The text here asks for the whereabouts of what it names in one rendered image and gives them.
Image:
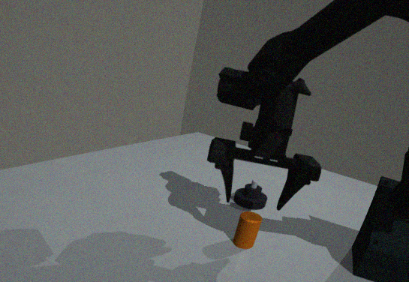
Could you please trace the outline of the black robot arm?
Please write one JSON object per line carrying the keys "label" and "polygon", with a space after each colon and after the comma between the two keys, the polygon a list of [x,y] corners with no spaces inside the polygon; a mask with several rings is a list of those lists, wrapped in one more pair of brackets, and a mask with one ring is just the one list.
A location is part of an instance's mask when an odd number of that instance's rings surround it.
{"label": "black robot arm", "polygon": [[[305,80],[293,80],[312,59],[384,16],[409,22],[409,0],[334,0],[300,27],[269,39],[247,69],[219,73],[218,99],[224,104],[293,122],[298,94],[311,96]],[[401,181],[388,212],[409,223],[409,147]],[[391,209],[391,211],[390,211]]]}

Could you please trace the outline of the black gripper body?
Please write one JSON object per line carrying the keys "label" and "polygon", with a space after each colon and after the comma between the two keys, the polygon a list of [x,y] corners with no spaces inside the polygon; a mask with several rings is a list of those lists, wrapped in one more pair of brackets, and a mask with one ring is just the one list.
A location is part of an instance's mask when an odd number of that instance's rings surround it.
{"label": "black gripper body", "polygon": [[226,167],[232,167],[235,159],[250,161],[290,169],[299,179],[319,181],[321,166],[312,156],[295,154],[293,158],[286,157],[292,124],[293,121],[259,113],[251,150],[237,148],[236,141],[216,137],[211,141],[207,160]]}

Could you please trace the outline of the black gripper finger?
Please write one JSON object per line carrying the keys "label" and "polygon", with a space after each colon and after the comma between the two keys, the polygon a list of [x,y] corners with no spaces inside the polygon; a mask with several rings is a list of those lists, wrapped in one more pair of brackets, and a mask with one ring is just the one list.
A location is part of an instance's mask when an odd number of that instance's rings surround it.
{"label": "black gripper finger", "polygon": [[287,171],[287,180],[281,192],[281,196],[278,200],[277,209],[280,211],[283,206],[290,200],[290,198],[295,195],[297,191],[303,188],[305,185],[310,185],[310,180],[305,180],[302,178],[297,178],[291,169]]}
{"label": "black gripper finger", "polygon": [[232,181],[233,181],[233,165],[234,165],[234,162],[232,164],[232,167],[215,164],[215,168],[221,171],[223,178],[224,178],[224,187],[225,187],[227,203],[230,202],[230,198],[231,198]]}

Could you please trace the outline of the orange knob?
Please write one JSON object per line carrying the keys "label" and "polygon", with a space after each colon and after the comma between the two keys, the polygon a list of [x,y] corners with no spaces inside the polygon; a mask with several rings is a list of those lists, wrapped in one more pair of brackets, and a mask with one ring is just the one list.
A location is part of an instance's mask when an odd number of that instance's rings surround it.
{"label": "orange knob", "polygon": [[252,211],[243,212],[240,215],[238,226],[236,228],[236,234],[233,238],[233,243],[235,246],[241,249],[252,248],[260,224],[262,222],[262,217]]}

